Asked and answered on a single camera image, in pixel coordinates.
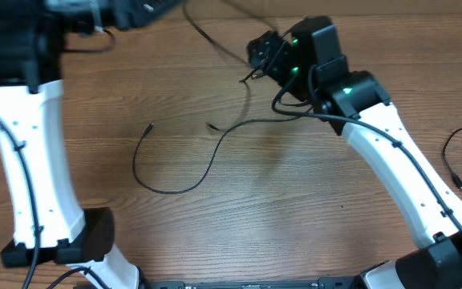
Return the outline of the black usb cable short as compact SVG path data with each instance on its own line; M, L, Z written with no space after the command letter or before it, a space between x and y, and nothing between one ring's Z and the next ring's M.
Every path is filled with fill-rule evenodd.
M211 46L216 50L216 52L219 55L226 55L239 63L243 64L246 67L250 67L248 62L243 59L242 57L236 55L235 53L231 52L229 49L224 47L222 44L220 44L217 40L212 38L208 33L206 33L192 18L192 16L188 12L188 4L191 2L191 0L184 0L182 4L182 13L184 15L184 19L192 26L192 28L200 35L202 36ZM277 30L277 27L270 21L264 18L263 16L253 12L252 10L246 8L245 6L237 3L236 1L231 1L231 0L222 0L222 2L227 5L232 7L234 10L243 13L245 16L248 16L249 18L252 18L256 21L259 21L265 25L268 26L271 30ZM236 120L233 122L233 126L242 123L245 120L245 117L247 116L247 113L249 111L249 106L250 106L250 98L251 98L251 90L250 86L247 83L247 79L251 77L251 75L245 77L244 79L241 79L239 83L243 84L245 86L245 102L242 107L242 110L239 114L239 116L236 118Z

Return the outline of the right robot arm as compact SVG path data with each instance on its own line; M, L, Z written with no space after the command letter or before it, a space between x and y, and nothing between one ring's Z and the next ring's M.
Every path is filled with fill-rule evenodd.
M330 18L305 18L247 45L253 76L269 76L312 106L383 183L411 232L415 251L319 288L462 288L462 201L405 129L391 97L368 71L351 71Z

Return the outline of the black usb cable long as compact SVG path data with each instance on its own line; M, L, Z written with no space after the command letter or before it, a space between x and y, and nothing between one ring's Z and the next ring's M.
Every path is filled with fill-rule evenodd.
M224 139L231 132L255 124L283 124L296 121L297 116L277 119L250 119L239 122L229 128L217 128L207 123L209 136L191 136L182 140L180 137L171 137L165 141L172 153L166 161L152 154L158 148L152 146L153 137L156 133L156 124L151 122L144 128L142 135L137 140L136 147L130 163L130 172L136 183L149 192L161 195L177 195L188 193L199 187L208 176L211 166L217 157L217 151ZM159 169L154 175L161 177L160 181L141 179L140 173L146 165Z

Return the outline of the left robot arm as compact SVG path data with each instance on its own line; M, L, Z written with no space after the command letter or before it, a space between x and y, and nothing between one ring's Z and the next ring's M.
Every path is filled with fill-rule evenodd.
M94 288L146 288L115 243L107 207L84 209L71 183L63 138L61 56L68 33L127 31L176 6L165 0L0 1L0 153L14 234L0 258L34 272L65 265Z

